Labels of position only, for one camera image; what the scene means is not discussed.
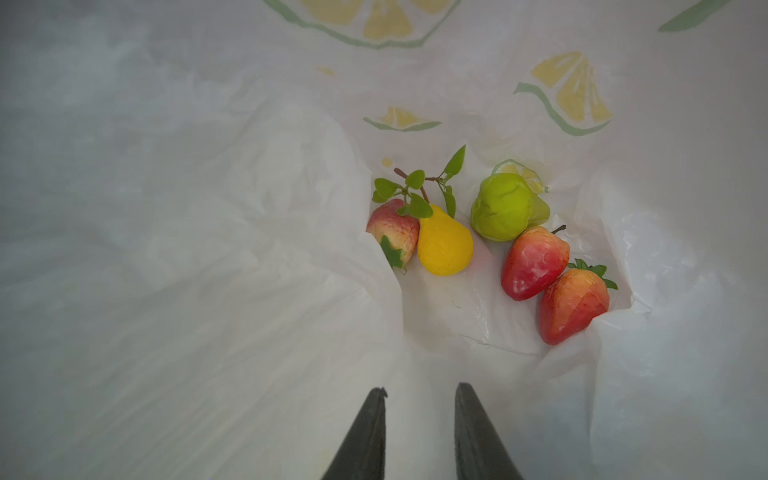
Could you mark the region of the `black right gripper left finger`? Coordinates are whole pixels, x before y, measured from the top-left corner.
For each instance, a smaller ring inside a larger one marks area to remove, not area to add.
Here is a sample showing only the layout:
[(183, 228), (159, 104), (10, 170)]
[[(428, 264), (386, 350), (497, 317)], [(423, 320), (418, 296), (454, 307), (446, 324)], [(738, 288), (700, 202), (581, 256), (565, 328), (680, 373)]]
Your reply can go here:
[(322, 480), (383, 480), (386, 459), (384, 388), (367, 395)]

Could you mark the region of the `white lemon-print plastic bag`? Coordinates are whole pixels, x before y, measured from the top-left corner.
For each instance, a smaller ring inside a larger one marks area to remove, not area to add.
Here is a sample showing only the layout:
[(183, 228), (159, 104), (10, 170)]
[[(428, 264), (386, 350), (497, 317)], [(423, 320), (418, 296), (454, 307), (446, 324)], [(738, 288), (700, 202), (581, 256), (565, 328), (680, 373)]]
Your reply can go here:
[[(607, 314), (389, 266), (374, 180), (458, 150)], [(2, 3), (3, 478), (319, 479), (381, 387), (386, 477), (452, 479), (462, 382), (528, 479), (766, 477), (765, 2)]]

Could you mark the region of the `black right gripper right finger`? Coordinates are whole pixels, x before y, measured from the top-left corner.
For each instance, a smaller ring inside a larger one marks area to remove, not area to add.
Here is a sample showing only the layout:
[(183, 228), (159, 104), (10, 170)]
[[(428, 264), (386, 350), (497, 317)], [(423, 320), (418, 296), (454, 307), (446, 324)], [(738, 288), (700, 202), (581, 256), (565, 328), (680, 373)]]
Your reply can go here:
[(454, 410), (457, 478), (522, 480), (471, 384), (458, 384)]

